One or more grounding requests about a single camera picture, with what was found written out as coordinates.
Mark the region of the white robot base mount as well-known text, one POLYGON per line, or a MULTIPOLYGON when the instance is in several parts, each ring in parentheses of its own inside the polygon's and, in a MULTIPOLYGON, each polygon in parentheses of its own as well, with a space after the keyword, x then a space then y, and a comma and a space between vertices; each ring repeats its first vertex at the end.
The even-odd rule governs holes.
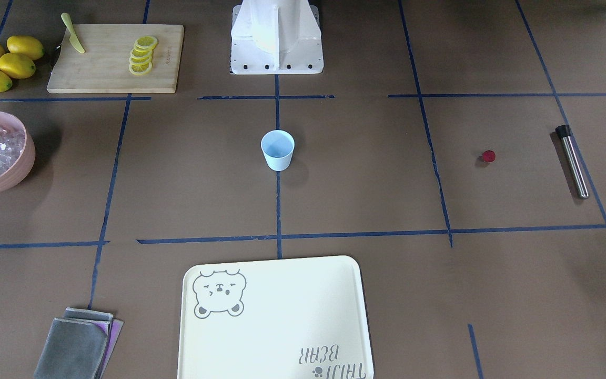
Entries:
POLYGON ((308 75, 324 69, 318 7, 309 1, 243 1, 233 7, 229 71, 308 75))

